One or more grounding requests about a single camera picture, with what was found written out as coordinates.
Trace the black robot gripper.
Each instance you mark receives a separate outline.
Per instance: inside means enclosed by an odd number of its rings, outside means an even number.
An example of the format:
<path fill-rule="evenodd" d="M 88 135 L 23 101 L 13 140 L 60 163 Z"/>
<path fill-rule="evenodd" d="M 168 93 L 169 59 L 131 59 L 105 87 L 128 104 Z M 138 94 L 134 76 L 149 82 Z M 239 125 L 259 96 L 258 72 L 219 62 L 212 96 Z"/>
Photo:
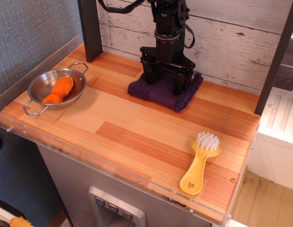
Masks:
<path fill-rule="evenodd" d="M 156 47 L 140 48 L 141 63 L 149 85 L 160 79 L 160 70 L 175 74 L 173 95 L 180 95 L 193 77 L 195 64 L 183 53 L 183 42 L 178 38 L 174 41 L 156 41 Z"/>

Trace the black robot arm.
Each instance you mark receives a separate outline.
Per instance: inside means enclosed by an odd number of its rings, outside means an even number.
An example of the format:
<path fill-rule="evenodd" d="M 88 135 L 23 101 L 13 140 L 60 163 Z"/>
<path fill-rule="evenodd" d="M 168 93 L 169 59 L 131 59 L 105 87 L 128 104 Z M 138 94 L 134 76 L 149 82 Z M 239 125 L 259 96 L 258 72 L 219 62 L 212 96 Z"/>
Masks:
<path fill-rule="evenodd" d="M 155 47 L 141 47 L 141 63 L 146 82 L 155 84 L 164 71 L 174 76 L 173 94 L 179 95 L 187 83 L 193 79 L 195 63 L 184 55 L 184 49 L 190 49 L 195 39 L 188 46 L 185 44 L 186 31 L 194 34 L 186 24 L 190 9 L 184 0 L 151 0 L 153 19 L 156 24 Z"/>

